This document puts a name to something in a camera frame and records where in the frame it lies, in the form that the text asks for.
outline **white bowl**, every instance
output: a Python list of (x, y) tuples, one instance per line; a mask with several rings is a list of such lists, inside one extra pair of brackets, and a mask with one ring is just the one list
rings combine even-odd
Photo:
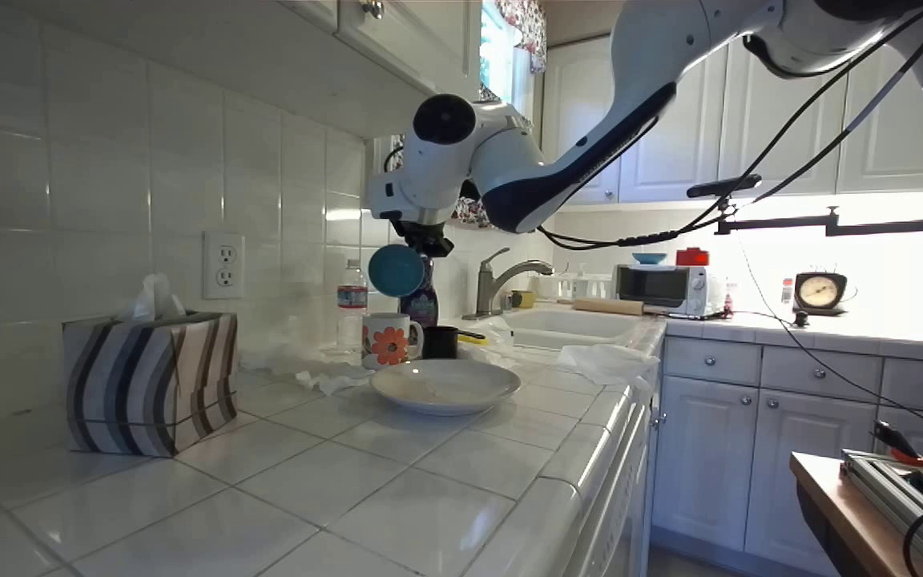
[(478, 412), (518, 389), (518, 375), (473, 360), (418, 360), (375, 372), (375, 395), (418, 412)]

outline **white tile countertop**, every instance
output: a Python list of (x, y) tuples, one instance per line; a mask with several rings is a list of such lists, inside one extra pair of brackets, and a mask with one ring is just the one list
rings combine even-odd
[(806, 326), (795, 326), (790, 318), (733, 315), (726, 322), (669, 322), (666, 336), (768, 342), (768, 345), (801, 342), (806, 351), (923, 360), (923, 323), (904, 331), (904, 326), (856, 323), (848, 318), (806, 318)]
[(560, 575), (639, 389), (553, 363), (473, 416), (245, 375), (179, 458), (77, 456), (57, 412), (0, 426), (0, 575)]

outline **clock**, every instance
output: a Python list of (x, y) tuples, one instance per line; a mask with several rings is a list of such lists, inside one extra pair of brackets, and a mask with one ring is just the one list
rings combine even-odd
[(838, 274), (799, 274), (795, 275), (795, 308), (804, 315), (844, 315), (838, 302), (846, 294), (846, 275)]

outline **cup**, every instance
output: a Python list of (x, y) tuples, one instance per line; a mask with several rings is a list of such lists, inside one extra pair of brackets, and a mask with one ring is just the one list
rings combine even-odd
[(458, 360), (458, 331), (455, 326), (425, 326), (423, 331), (423, 360)]
[(402, 365), (418, 360), (423, 326), (406, 315), (367, 315), (362, 322), (362, 365)]

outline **wooden table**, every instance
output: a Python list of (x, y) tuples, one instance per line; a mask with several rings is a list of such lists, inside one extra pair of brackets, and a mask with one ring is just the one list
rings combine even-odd
[(904, 531), (844, 471), (844, 458), (790, 452), (790, 476), (811, 531), (838, 575), (901, 575)]

